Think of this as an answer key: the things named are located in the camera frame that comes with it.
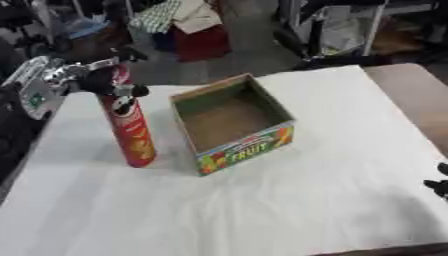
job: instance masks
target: white paper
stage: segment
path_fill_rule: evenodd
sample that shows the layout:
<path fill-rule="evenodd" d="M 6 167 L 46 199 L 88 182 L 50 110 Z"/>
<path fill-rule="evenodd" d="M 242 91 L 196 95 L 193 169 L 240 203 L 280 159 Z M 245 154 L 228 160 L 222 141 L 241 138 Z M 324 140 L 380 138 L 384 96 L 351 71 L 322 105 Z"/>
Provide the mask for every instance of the white paper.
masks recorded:
<path fill-rule="evenodd" d="M 0 210 L 0 255 L 272 256 L 446 242 L 422 185 L 445 158 L 360 68 L 259 81 L 297 118 L 294 142 L 198 177 L 170 95 L 141 106 L 158 151 L 126 165 L 94 96 L 69 96 Z"/>
<path fill-rule="evenodd" d="M 184 20 L 204 4 L 203 0 L 181 0 L 181 5 L 174 14 L 174 20 Z"/>
<path fill-rule="evenodd" d="M 222 24 L 222 21 L 208 4 L 203 4 L 196 12 L 174 24 L 186 34 L 192 34 Z"/>

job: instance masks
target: cardboard box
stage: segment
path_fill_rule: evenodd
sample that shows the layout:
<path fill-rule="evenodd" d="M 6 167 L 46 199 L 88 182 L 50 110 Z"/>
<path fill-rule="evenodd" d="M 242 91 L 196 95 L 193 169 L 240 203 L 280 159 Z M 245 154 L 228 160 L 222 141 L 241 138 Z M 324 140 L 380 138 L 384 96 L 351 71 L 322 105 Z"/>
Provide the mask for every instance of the cardboard box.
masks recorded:
<path fill-rule="evenodd" d="M 171 97 L 207 175 L 292 141 L 294 118 L 249 74 Z"/>

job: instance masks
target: white sheet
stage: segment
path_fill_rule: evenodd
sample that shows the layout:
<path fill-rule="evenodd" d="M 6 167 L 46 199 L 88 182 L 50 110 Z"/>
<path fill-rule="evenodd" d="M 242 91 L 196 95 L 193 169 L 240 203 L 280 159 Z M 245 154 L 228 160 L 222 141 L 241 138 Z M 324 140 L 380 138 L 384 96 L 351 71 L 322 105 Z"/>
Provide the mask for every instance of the white sheet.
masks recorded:
<path fill-rule="evenodd" d="M 310 255 L 448 241 L 422 181 L 444 157 L 361 69 L 259 81 L 297 118 L 292 145 L 207 177 L 168 105 L 142 99 L 159 156 L 126 166 L 98 103 L 72 95 L 0 210 L 0 255 Z"/>

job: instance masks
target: fruit illustration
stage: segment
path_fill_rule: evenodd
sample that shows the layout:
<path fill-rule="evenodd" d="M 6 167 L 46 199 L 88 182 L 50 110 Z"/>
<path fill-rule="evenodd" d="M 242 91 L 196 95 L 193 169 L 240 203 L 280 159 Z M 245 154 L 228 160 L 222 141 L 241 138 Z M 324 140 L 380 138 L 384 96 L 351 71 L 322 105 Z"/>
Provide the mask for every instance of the fruit illustration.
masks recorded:
<path fill-rule="evenodd" d="M 202 157 L 201 165 L 202 165 L 202 171 L 204 173 L 211 173 L 216 171 L 216 165 L 209 155 L 205 155 Z"/>
<path fill-rule="evenodd" d="M 224 152 L 217 152 L 213 154 L 212 159 L 218 168 L 224 168 L 227 165 L 226 154 Z"/>
<path fill-rule="evenodd" d="M 275 143 L 274 148 L 278 148 L 281 145 L 284 145 L 286 143 L 291 142 L 291 140 L 292 140 L 292 132 L 293 132 L 293 128 L 292 127 L 280 128 L 277 131 L 277 134 L 276 134 L 276 137 L 278 138 L 278 141 Z"/>

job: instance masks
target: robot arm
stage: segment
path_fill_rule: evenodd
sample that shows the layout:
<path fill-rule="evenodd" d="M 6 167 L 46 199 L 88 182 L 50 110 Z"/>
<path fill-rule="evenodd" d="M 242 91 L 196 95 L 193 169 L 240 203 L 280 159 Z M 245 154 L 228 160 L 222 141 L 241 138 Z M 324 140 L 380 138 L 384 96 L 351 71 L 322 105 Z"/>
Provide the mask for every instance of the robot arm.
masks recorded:
<path fill-rule="evenodd" d="M 439 166 L 437 166 L 437 169 L 444 175 L 448 176 L 448 164 L 440 163 Z M 424 184 L 428 188 L 434 190 L 434 193 L 436 193 L 436 195 L 444 198 L 445 200 L 448 200 L 448 180 L 425 180 Z"/>
<path fill-rule="evenodd" d="M 0 184 L 27 154 L 52 112 L 69 93 L 141 97 L 146 86 L 114 84 L 117 65 L 146 59 L 131 48 L 111 50 L 105 59 L 66 64 L 40 56 L 24 62 L 0 86 Z"/>

